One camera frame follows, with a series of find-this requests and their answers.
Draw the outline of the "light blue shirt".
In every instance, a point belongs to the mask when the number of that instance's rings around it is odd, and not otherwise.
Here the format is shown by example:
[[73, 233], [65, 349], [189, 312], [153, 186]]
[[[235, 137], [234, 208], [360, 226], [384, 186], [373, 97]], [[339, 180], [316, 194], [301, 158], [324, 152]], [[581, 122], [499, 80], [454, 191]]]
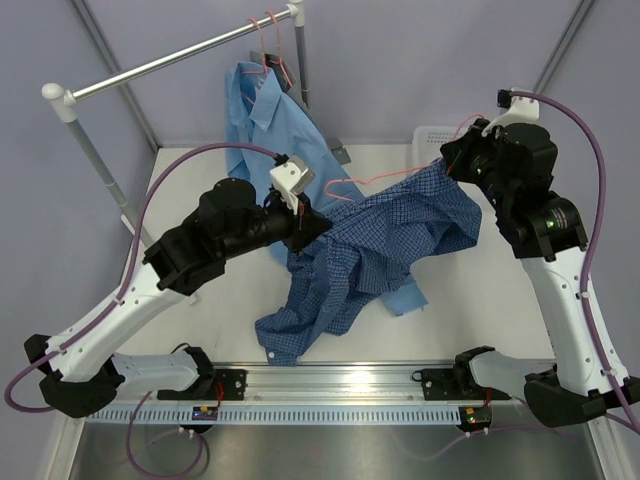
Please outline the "light blue shirt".
[[[225, 75], [225, 141], [298, 156], [315, 174], [304, 192], [312, 208], [328, 217], [334, 207], [349, 202], [327, 196], [325, 185], [330, 180], [349, 176], [313, 122], [283, 92], [274, 70], [268, 74], [258, 73], [259, 70], [262, 69], [257, 63], [241, 61]], [[269, 171], [273, 168], [267, 156], [247, 149], [228, 149], [226, 164], [229, 177], [249, 181], [260, 200], [266, 197], [271, 186]], [[381, 301], [396, 316], [427, 305], [411, 275], [399, 289], [383, 294]]]

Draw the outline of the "pink hanger of checkered shirt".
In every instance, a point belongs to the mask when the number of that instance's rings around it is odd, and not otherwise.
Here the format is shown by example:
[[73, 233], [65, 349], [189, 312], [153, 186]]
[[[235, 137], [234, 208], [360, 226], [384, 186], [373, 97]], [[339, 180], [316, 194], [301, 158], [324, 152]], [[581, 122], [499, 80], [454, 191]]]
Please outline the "pink hanger of checkered shirt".
[[[472, 115], [469, 115], [468, 117], [466, 117], [456, 128], [455, 132], [453, 133], [453, 135], [448, 138], [448, 141], [453, 141], [456, 140], [457, 138], [459, 138], [459, 134], [461, 133], [462, 129], [467, 126], [467, 125], [471, 125], [471, 121], [472, 120], [476, 120], [476, 119], [486, 119], [486, 117], [480, 113], [474, 113]], [[384, 179], [384, 178], [391, 178], [391, 177], [396, 177], [399, 175], [409, 175], [409, 174], [413, 174], [415, 172], [418, 172], [420, 170], [424, 170], [426, 168], [430, 168], [432, 166], [432, 164], [435, 162], [435, 160], [431, 161], [429, 164], [425, 164], [425, 165], [420, 165], [420, 166], [415, 166], [415, 167], [411, 167], [411, 168], [407, 168], [404, 170], [398, 170], [398, 171], [393, 171], [393, 172], [388, 172], [388, 173], [384, 173], [384, 174], [379, 174], [376, 176], [373, 176], [367, 180], [360, 180], [360, 179], [353, 179], [353, 178], [349, 178], [349, 179], [333, 179], [328, 181], [324, 188], [323, 188], [323, 193], [333, 199], [338, 199], [338, 200], [343, 200], [343, 201], [348, 201], [348, 202], [352, 202], [354, 200], [349, 200], [346, 196], [344, 195], [338, 195], [335, 193], [331, 193], [329, 191], [330, 187], [335, 185], [335, 184], [346, 184], [346, 183], [350, 183], [350, 184], [358, 184], [358, 185], [362, 185], [362, 186], [366, 186], [366, 185], [370, 185], [371, 183], [380, 180], [380, 179]]]

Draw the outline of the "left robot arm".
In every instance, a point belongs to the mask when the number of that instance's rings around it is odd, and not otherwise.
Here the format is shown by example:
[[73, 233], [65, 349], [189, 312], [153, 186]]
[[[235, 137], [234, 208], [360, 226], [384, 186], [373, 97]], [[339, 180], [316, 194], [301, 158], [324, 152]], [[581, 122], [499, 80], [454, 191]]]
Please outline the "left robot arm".
[[212, 395], [216, 371], [199, 347], [165, 355], [123, 355], [119, 348], [144, 325], [222, 276], [228, 260], [281, 242], [298, 253], [331, 221], [305, 194], [290, 209], [276, 190], [263, 205], [253, 185], [227, 178], [202, 194], [197, 208], [149, 247], [141, 266], [115, 292], [69, 330], [33, 335], [24, 344], [44, 377], [45, 403], [69, 417], [98, 412], [116, 398], [157, 392], [162, 400]]

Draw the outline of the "blue checkered shirt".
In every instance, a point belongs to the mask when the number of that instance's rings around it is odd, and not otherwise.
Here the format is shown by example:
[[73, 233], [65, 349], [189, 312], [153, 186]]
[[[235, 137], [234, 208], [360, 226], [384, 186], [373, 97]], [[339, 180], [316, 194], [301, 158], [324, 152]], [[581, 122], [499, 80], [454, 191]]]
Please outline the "blue checkered shirt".
[[328, 232], [288, 256], [285, 304], [255, 323], [271, 365], [293, 366], [321, 335], [346, 334], [376, 299], [396, 315], [423, 308], [412, 265], [475, 247], [482, 212], [436, 160], [376, 194], [340, 203], [329, 218]]

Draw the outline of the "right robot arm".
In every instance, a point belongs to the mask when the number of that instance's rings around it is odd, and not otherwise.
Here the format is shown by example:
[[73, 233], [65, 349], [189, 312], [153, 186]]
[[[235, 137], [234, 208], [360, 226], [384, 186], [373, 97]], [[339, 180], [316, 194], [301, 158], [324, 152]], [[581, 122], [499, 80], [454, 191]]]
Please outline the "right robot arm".
[[441, 146], [450, 178], [477, 186], [496, 226], [533, 286], [555, 360], [520, 360], [492, 347], [457, 356], [455, 390], [485, 388], [523, 401], [547, 427], [587, 423], [639, 400], [608, 334], [589, 274], [587, 235], [577, 207], [551, 189], [558, 155], [549, 132], [530, 123], [477, 120]]

